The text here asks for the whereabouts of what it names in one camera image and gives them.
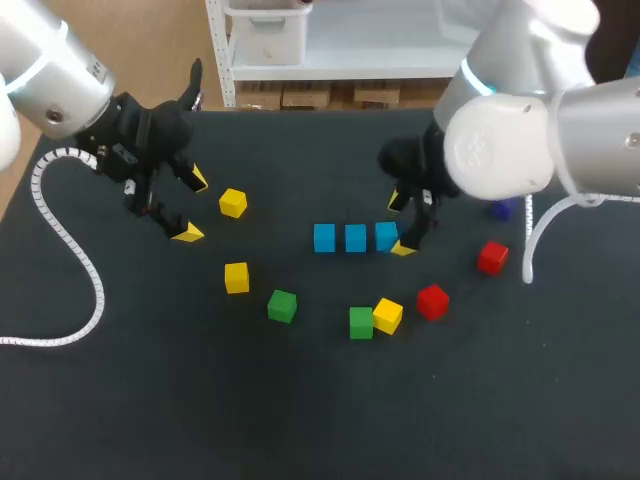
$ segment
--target white shelf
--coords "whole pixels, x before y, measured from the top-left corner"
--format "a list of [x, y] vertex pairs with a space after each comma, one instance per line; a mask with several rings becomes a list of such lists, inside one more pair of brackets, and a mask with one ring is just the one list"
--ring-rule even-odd
[[413, 5], [395, 0], [369, 5], [356, 0], [318, 0], [309, 21], [304, 63], [252, 66], [234, 56], [234, 79], [451, 77], [470, 48], [440, 34], [434, 0]]

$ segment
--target storage box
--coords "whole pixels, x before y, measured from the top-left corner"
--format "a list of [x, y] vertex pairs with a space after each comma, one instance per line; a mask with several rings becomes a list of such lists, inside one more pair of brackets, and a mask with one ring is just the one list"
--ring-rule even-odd
[[321, 81], [288, 82], [282, 94], [282, 106], [324, 110], [331, 102], [331, 83]]
[[353, 101], [363, 108], [398, 108], [400, 82], [398, 80], [366, 80], [356, 83]]
[[464, 44], [473, 44], [500, 3], [502, 0], [436, 0], [440, 34]]
[[297, 65], [304, 61], [313, 5], [293, 5], [291, 0], [266, 4], [232, 0], [225, 7], [233, 21], [235, 56], [244, 65]]
[[239, 110], [280, 110], [282, 82], [242, 82], [236, 85]]

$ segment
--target table surface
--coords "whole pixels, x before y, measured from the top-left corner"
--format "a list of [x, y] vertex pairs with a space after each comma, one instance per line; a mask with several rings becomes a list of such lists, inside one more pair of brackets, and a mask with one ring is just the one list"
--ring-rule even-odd
[[[426, 111], [200, 113], [189, 153], [210, 188], [164, 172], [160, 194], [206, 237], [166, 240], [127, 214], [122, 186], [65, 161], [45, 175], [52, 211], [100, 272], [107, 306], [84, 340], [0, 348], [0, 477], [6, 479], [640, 476], [640, 237], [633, 205], [564, 213], [520, 280], [522, 205], [447, 202], [421, 251], [316, 255], [313, 224], [386, 219], [381, 144], [418, 134]], [[43, 153], [55, 144], [44, 143]], [[228, 187], [247, 193], [223, 217]], [[557, 198], [540, 195], [540, 211]], [[503, 274], [474, 262], [511, 247]], [[228, 296], [224, 264], [251, 292]], [[22, 183], [0, 223], [0, 332], [80, 328], [93, 292]], [[429, 324], [418, 290], [451, 309]], [[298, 296], [270, 321], [274, 289]], [[396, 334], [349, 340], [351, 306], [405, 307]]]

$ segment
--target dark blue cube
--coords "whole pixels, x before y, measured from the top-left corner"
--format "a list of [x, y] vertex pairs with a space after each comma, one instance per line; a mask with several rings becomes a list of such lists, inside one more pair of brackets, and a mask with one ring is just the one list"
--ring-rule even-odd
[[367, 251], [367, 226], [347, 225], [344, 227], [347, 253], [364, 253]]
[[516, 200], [515, 198], [508, 198], [506, 200], [491, 202], [491, 215], [503, 222], [509, 221], [516, 208]]
[[376, 223], [376, 250], [390, 252], [398, 241], [398, 227], [396, 222]]
[[335, 253], [336, 226], [333, 223], [319, 223], [314, 225], [313, 249], [316, 253]]

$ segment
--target wooden floor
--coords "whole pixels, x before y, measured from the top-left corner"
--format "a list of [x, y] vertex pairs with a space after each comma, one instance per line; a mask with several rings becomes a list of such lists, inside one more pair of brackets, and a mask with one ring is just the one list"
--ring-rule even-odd
[[[42, 1], [114, 72], [118, 93], [128, 91], [146, 107], [177, 98], [187, 85], [191, 63], [199, 57], [204, 64], [205, 109], [223, 109], [204, 0]], [[442, 82], [421, 82], [403, 87], [402, 107], [428, 107], [437, 100]], [[334, 91], [332, 109], [354, 107], [348, 86]], [[40, 136], [24, 118], [21, 125], [19, 157], [0, 173], [0, 219]]]

